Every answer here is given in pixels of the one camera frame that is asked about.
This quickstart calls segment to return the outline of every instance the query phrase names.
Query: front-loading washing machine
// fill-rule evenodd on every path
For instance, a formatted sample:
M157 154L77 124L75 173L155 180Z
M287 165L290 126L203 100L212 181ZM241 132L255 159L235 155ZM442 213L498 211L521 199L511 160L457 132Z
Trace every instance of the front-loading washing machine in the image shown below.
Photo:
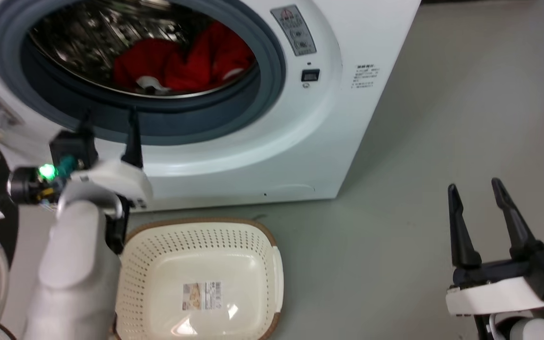
M50 161L88 114L101 158L140 115L148 209L334 198L419 0L0 0L0 149ZM117 58L144 39L191 48L212 22L255 61L193 91L127 88Z

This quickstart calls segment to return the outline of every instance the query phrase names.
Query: red cloth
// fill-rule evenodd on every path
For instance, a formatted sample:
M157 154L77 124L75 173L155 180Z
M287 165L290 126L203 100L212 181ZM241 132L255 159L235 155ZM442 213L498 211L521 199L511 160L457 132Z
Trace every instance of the red cloth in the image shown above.
M173 41L145 39L115 60L114 82L135 88L143 76L155 77L173 91L203 91L221 85L238 69L255 60L248 45L233 30L214 22L196 37L186 55Z

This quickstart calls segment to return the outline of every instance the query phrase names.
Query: gray floor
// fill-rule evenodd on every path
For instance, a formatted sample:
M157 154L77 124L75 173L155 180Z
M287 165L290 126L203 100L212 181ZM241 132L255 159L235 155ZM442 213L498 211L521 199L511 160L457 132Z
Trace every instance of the gray floor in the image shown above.
M484 260L508 258L500 177L544 241L544 0L421 8L336 200L134 215L266 224L285 269L275 340L477 339L452 318L446 188ZM21 210L2 322L21 333L52 215Z

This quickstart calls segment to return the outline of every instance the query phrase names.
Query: laundry basket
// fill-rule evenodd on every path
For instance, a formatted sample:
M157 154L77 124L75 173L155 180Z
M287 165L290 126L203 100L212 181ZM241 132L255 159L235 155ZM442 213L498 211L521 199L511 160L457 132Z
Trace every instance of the laundry basket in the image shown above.
M283 302L281 254L262 224L154 222L128 235L117 295L122 340L263 340Z

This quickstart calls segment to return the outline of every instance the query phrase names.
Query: product label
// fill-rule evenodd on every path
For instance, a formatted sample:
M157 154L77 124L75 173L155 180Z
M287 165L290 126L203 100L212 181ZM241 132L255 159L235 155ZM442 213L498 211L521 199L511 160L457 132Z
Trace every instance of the product label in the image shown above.
M184 284L182 310L214 310L222 308L222 282Z
M375 84L375 78L379 75L379 67L375 64L363 64L356 66L352 88L366 88Z

